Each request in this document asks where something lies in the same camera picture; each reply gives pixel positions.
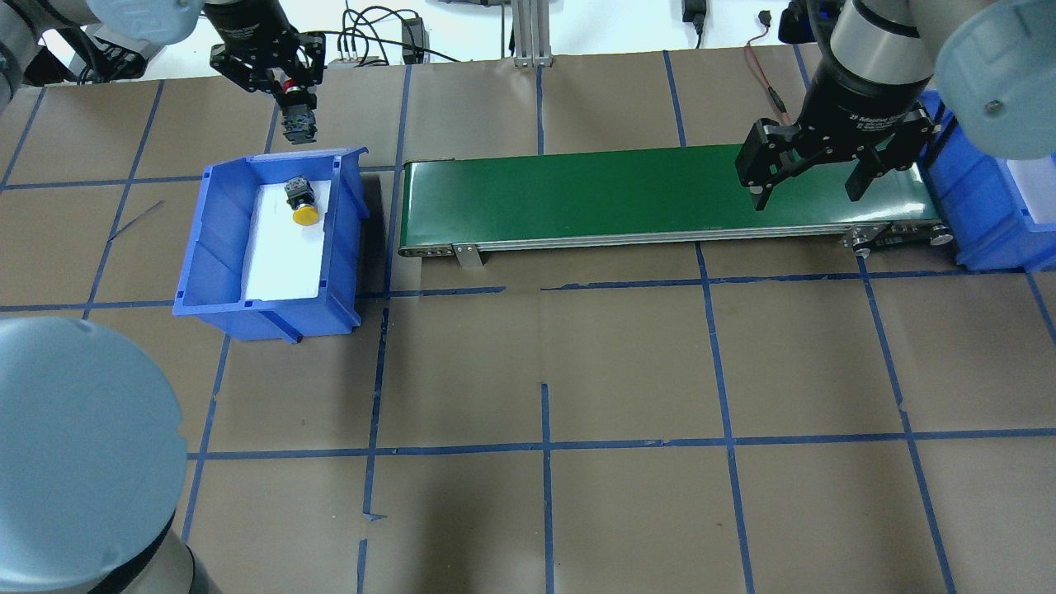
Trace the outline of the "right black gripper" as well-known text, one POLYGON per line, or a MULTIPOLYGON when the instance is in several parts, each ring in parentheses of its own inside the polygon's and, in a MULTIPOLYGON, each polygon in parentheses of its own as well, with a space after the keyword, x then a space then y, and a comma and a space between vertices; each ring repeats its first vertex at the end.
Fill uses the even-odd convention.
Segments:
POLYGON ((890 170, 909 169, 936 134, 921 96, 931 75, 878 83, 837 63, 816 68, 799 116, 755 120, 735 157, 754 210, 765 210, 778 185, 822 164, 856 162, 847 196, 861 200, 890 170))

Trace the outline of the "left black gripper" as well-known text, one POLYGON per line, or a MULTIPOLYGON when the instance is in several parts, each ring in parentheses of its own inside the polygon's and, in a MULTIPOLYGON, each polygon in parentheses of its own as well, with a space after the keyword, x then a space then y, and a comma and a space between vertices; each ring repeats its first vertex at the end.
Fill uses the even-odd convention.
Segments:
POLYGON ((276 93, 284 80, 302 89, 322 82, 324 34, 271 16, 211 16, 209 23, 222 40, 211 48, 210 67, 243 90, 276 93))

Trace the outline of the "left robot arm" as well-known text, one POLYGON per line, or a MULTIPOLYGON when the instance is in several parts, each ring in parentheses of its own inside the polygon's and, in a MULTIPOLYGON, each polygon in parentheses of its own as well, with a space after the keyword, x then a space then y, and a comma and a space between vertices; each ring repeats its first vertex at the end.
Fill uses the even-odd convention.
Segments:
MULTIPOLYGON (((170 45, 203 12, 221 36, 215 70, 252 92, 275 72, 304 91, 279 98, 291 142, 314 140, 324 38, 297 31, 276 1, 7 1, 2 103, 43 31, 105 23, 170 45)), ((2 320, 4 593, 215 593, 172 528, 186 441, 158 365, 124 335, 65 317, 2 320)))

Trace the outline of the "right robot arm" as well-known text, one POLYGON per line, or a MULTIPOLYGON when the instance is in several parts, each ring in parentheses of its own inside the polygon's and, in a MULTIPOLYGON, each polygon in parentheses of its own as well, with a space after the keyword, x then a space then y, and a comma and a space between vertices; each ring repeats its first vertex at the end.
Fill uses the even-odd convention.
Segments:
POLYGON ((845 1, 834 22, 818 1, 804 10, 822 59, 799 116, 756 120, 734 161, 755 210, 817 165, 856 162, 850 200, 909 169, 938 131, 919 105, 928 83, 985 154, 1053 153, 1052 1, 845 1))

